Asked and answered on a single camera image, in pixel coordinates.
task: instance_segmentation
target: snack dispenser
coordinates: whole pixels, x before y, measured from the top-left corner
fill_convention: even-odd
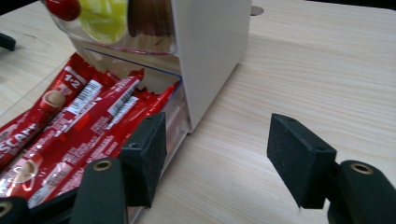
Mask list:
[[[178,83],[163,109],[164,166],[192,133],[244,57],[251,0],[42,0],[76,52],[123,78],[145,69],[139,88],[161,93]],[[134,222],[141,208],[129,209]]]

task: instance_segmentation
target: wooden table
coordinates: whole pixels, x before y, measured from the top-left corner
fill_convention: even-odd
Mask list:
[[[299,209],[266,157],[272,113],[293,117],[396,185],[396,12],[254,0],[246,57],[164,173],[138,223],[326,223]],[[74,49],[36,2],[0,17],[0,114]]]

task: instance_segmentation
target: light wood surface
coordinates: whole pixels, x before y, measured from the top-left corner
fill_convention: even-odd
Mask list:
[[[272,113],[299,120],[396,185],[396,12],[255,0],[246,57],[186,137],[138,223],[326,223],[299,209],[266,144]],[[40,3],[0,17],[0,114],[74,50]]]

